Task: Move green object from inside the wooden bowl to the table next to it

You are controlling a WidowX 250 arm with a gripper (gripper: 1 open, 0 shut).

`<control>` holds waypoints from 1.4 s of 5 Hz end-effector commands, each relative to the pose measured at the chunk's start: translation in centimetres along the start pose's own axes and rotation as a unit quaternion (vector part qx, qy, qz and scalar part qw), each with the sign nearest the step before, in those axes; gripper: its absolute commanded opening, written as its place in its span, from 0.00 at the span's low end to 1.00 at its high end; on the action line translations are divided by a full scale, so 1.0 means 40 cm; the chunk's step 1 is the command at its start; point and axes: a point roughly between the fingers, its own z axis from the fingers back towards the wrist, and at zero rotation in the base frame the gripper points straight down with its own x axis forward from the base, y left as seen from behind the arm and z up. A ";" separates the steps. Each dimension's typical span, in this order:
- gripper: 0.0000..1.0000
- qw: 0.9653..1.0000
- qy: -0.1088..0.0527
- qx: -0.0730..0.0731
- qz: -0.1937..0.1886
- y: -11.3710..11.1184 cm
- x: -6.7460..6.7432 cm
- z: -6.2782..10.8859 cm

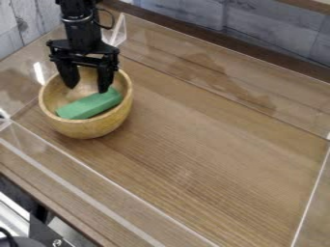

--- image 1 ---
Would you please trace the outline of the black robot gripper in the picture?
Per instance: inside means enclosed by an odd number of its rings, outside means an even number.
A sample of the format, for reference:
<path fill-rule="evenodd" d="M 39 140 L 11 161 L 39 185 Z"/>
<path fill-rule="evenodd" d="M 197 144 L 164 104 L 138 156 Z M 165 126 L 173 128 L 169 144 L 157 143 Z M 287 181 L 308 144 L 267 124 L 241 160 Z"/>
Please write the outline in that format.
<path fill-rule="evenodd" d="M 113 82 L 120 51 L 101 40 L 102 26 L 96 15 L 64 18 L 62 24 L 65 38 L 46 41 L 46 47 L 64 85 L 73 89 L 80 80 L 77 66 L 90 67 L 97 71 L 97 90 L 102 94 Z"/>

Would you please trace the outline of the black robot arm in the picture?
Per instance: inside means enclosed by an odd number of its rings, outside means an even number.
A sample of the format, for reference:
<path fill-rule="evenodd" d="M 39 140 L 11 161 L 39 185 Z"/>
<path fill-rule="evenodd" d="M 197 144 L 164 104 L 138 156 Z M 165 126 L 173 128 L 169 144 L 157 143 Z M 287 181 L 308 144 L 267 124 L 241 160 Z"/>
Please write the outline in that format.
<path fill-rule="evenodd" d="M 65 30 L 64 40 L 46 41 L 49 58 L 66 88 L 73 89 L 80 82 L 78 67 L 96 70 L 97 91 L 106 92 L 118 70 L 120 49 L 101 40 L 100 29 L 109 26 L 100 24 L 96 4 L 101 0 L 54 0 L 60 6 L 61 22 Z"/>

